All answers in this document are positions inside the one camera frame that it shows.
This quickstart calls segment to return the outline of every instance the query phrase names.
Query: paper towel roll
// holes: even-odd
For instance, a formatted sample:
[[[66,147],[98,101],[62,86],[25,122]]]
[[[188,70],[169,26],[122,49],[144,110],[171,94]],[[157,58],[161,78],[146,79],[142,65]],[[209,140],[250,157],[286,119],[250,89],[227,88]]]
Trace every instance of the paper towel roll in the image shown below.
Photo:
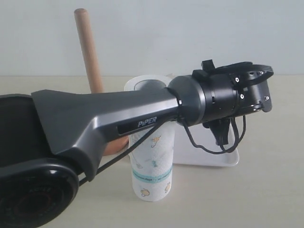
[[[166,76],[143,75],[128,81],[124,90],[164,88],[170,81]],[[165,123],[130,153],[133,190],[142,200],[161,200],[171,190],[175,127],[175,122]],[[129,147],[150,129],[130,135]]]

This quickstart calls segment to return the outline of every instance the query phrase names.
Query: table surface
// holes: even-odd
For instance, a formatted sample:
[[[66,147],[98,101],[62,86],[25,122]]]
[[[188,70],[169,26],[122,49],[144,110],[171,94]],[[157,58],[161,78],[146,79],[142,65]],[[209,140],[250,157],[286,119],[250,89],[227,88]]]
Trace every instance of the table surface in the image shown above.
[[[105,91],[122,91],[129,79],[104,77]],[[303,83],[302,76],[269,80],[273,110],[247,117],[237,166],[174,165],[169,195],[152,203],[134,194],[126,157],[82,186],[44,228],[304,227]],[[0,94],[40,89],[90,92],[85,76],[0,77]]]

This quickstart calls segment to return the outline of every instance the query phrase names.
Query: gray robotic arm housing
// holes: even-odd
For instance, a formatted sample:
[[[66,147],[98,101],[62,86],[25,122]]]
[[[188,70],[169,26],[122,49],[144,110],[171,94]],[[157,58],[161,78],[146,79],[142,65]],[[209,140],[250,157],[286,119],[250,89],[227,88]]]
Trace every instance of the gray robotic arm housing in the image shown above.
[[[271,67],[246,62],[215,68],[212,60],[202,65],[202,70],[178,76],[167,88],[157,90],[32,93],[52,153],[74,160],[92,181],[110,141],[164,119],[187,127],[204,124],[219,144],[227,144],[230,121],[223,120],[271,110],[267,84]]]

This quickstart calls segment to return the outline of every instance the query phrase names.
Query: robotic arm link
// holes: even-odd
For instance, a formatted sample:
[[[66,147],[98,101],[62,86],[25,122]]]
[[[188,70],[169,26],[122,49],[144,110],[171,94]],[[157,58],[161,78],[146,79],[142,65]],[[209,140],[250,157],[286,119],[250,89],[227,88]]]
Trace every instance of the robotic arm link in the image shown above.
[[[102,94],[41,90],[31,96],[0,96],[0,228],[36,228],[51,221],[70,204],[79,186],[166,121],[183,125],[195,147],[213,154],[232,152],[245,133],[238,135],[235,118],[271,111],[267,80],[273,74],[271,67],[251,62],[215,68],[207,60],[202,69],[177,76],[160,89]],[[212,131],[222,151],[195,144],[189,127],[197,124]],[[225,149],[230,125],[236,140]],[[126,152],[98,168],[108,142],[148,128]],[[85,178],[79,181],[81,173]]]

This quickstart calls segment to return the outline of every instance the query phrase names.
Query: white wall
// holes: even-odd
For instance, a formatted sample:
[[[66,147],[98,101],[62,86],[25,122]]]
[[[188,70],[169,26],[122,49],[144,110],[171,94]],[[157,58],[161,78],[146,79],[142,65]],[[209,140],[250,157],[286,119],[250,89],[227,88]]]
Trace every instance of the white wall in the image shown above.
[[[1,0],[0,76],[86,75],[77,8],[103,75],[189,74],[210,58],[304,73],[302,0]]]

